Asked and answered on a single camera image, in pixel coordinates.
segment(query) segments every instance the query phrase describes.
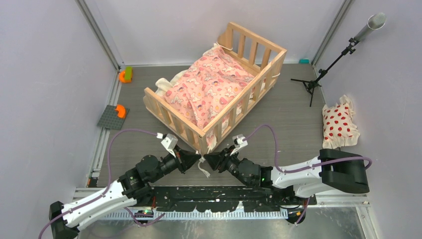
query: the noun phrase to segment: pink pillow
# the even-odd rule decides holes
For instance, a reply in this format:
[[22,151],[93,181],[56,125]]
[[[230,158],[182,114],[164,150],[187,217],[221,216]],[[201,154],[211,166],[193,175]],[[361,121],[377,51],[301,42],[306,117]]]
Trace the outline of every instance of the pink pillow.
[[336,104],[331,108],[325,105],[322,108],[324,122],[323,148],[337,148],[357,144],[360,133],[357,130],[357,126],[352,122],[354,114],[353,103],[347,96],[340,98],[340,105]]

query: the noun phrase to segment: teal object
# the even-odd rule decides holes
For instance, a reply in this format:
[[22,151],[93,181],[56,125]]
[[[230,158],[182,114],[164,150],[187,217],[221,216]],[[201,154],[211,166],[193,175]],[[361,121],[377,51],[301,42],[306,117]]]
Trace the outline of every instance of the teal object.
[[309,64],[309,59],[300,59],[299,64]]

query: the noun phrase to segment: wooden crib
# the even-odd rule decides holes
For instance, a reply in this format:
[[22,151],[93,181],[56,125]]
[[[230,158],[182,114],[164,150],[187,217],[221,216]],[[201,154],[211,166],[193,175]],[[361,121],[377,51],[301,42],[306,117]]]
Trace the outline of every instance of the wooden crib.
[[[199,129],[164,99],[156,95],[150,88],[145,89],[143,100],[146,108],[190,147],[201,153],[206,153],[208,150],[207,134],[214,132],[217,147],[261,98],[267,94],[277,82],[286,56],[286,49],[233,22],[230,22],[227,25],[226,31],[218,37],[218,43],[225,48],[232,49],[233,31],[240,33],[238,51],[234,52],[233,50],[227,49],[224,49],[224,51],[233,57],[247,72],[255,76],[255,78],[204,129]],[[249,59],[243,56],[247,37],[252,40]],[[259,44],[265,47],[261,66],[255,64]],[[276,52],[277,55],[271,62],[268,62],[271,51]],[[252,103],[250,104],[249,97],[252,89],[254,89],[254,94]],[[236,116],[236,107],[240,102],[242,102],[241,113]],[[229,115],[228,127],[222,132],[222,120],[227,115]]]

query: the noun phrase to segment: black tripod stand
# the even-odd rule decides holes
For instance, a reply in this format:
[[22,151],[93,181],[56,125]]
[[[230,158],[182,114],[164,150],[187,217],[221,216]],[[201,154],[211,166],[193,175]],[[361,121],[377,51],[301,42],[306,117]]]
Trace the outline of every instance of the black tripod stand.
[[318,81],[324,77],[327,72],[331,69],[331,67],[337,63],[337,61],[340,60],[341,57],[345,56],[347,53],[352,54],[356,49],[353,49],[354,46],[356,46],[359,43],[359,41],[355,40],[355,38],[351,38],[349,40],[349,46],[346,47],[346,49],[344,49],[341,52],[341,55],[339,57],[337,57],[337,59],[326,69],[320,69],[318,72],[320,73],[320,75],[318,76],[318,78],[314,81],[303,81],[303,80],[296,80],[296,79],[291,79],[292,81],[299,81],[302,82],[303,85],[305,86],[306,91],[311,95],[311,103],[309,104],[309,107],[312,106],[312,99],[314,98],[314,90],[316,87],[320,87],[321,85],[318,84]]

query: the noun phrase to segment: robotic arm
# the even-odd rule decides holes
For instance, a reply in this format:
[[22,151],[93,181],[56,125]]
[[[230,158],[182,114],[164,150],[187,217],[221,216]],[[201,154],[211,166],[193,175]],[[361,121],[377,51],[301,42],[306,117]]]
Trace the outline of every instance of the robotic arm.
[[262,167],[244,158],[239,160],[239,151],[247,146],[245,137],[233,137],[234,145],[221,152],[204,155],[205,160],[219,173],[228,171],[248,187],[293,189],[294,196],[309,198],[315,193],[338,189],[345,193],[363,194],[369,192],[363,160],[336,162],[360,155],[321,149],[319,156],[303,163],[283,167]]
[[[177,138],[167,134],[161,144],[169,152],[159,161],[153,155],[147,155],[118,180],[111,183],[107,192],[101,190],[78,201],[63,204],[59,201],[50,205],[50,220],[70,211],[51,224],[53,238],[73,239],[87,226],[101,217],[124,207],[146,205],[152,197],[149,183],[154,183],[175,169],[185,173],[200,158],[200,154],[180,149]],[[102,195],[98,200],[76,210],[78,205],[89,202]]]

